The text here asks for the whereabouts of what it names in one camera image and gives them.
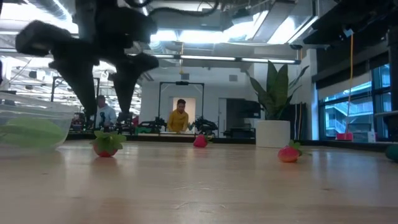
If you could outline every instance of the potted plant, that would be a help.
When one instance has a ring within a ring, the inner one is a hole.
[[[257,94],[258,102],[264,108],[265,119],[258,121],[256,126],[256,145],[258,147],[284,147],[290,141],[290,122],[281,121],[280,116],[298,88],[295,87],[304,75],[308,66],[304,67],[298,77],[289,82],[287,65],[283,65],[279,71],[275,65],[268,61],[266,89],[260,83],[250,77],[250,82]]]
[[[122,142],[126,141],[126,137],[117,132],[104,133],[95,131],[96,139],[91,142],[93,149],[100,157],[114,156],[118,150],[123,149]]]

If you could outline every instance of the strawberry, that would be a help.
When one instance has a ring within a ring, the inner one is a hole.
[[[290,140],[288,146],[283,147],[278,152],[278,158],[282,162],[297,162],[297,159],[302,155],[302,152],[299,150],[300,143],[294,143],[293,140]]]
[[[126,141],[126,137],[117,133],[94,132],[96,139],[91,142],[93,149],[100,157],[114,156],[118,150],[122,149],[121,142]]]
[[[199,134],[197,136],[197,138],[195,139],[195,141],[193,142],[193,146],[195,146],[195,147],[206,147],[207,144],[208,144],[208,140],[210,140],[210,139],[207,138],[205,135]]]

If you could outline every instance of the person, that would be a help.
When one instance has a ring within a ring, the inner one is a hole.
[[[103,128],[109,128],[115,125],[118,117],[116,116],[115,110],[106,104],[105,96],[99,95],[97,97],[97,104],[95,128],[100,128],[100,125],[102,125]]]
[[[187,130],[188,114],[185,112],[185,100],[179,99],[177,101],[177,109],[170,114],[169,120],[167,121],[167,128],[169,131],[176,133]]]

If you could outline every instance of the glass window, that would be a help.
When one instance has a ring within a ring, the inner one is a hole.
[[[367,93],[367,92],[370,93],[371,90],[372,90],[372,81],[369,81],[369,82],[360,84],[358,86],[352,87],[351,88],[351,96],[358,94],[358,93]],[[348,95],[349,95],[349,90],[345,90],[340,93],[326,97],[324,99],[324,101],[327,102],[327,101],[331,101],[331,100],[336,100],[336,99],[344,98]]]
[[[391,110],[391,93],[376,95],[377,112],[389,112]],[[388,138],[387,125],[382,117],[377,117],[377,136],[379,138]]]
[[[348,122],[348,131],[367,133],[373,128],[373,101],[365,97],[325,106],[325,133],[327,137],[335,137],[336,133],[344,133]]]
[[[373,79],[375,88],[383,88],[390,86],[390,65],[386,64],[373,69]]]

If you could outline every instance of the plastic container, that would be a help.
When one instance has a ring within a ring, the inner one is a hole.
[[[67,138],[76,108],[0,93],[0,158],[51,152]]]

